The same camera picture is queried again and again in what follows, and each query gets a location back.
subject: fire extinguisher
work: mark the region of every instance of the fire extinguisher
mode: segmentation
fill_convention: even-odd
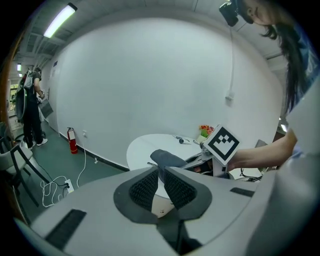
[[[71,153],[72,154],[78,153],[75,130],[73,128],[68,127],[67,134],[68,134],[68,141],[69,141]]]

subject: chair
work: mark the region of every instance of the chair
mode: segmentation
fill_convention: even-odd
[[[7,152],[4,151],[2,143],[6,146]],[[3,137],[0,139],[0,171],[6,171],[9,174],[9,183],[11,186],[15,187],[17,191],[19,184],[22,183],[25,191],[33,203],[38,207],[39,204],[25,183],[21,171],[24,170],[30,176],[30,172],[25,168],[25,166],[28,165],[44,182],[48,184],[49,181],[31,164],[30,159],[32,155],[33,153],[31,150],[20,147],[19,145],[15,145],[9,150],[5,138]]]

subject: black pants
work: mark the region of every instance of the black pants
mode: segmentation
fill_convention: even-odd
[[[23,133],[27,146],[30,148],[33,144],[33,133],[35,136],[35,142],[37,144],[40,144],[43,140],[43,137],[41,130],[41,120],[39,116],[39,108],[37,103],[30,101],[27,102],[26,110],[23,115],[23,123]]]

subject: ceiling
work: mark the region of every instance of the ceiling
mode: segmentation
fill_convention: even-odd
[[[69,2],[73,3],[78,10],[62,24],[52,38],[44,37],[43,34],[49,24]],[[226,0],[47,0],[32,18],[31,25],[14,58],[9,78],[19,78],[17,63],[22,63],[22,72],[26,72],[28,66],[44,67],[73,33],[102,16],[125,9],[167,6],[190,10],[226,24],[219,12],[219,7],[225,2]],[[241,17],[238,18],[239,22],[232,29],[240,33],[260,52],[268,61],[271,71],[284,85],[286,61],[281,56],[278,43],[260,35],[265,33],[263,27],[247,24]]]

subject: camera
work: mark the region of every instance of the camera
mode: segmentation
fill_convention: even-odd
[[[219,7],[219,11],[224,17],[225,21],[230,27],[233,27],[237,24],[238,20],[238,11],[237,7],[232,2],[226,2]]]

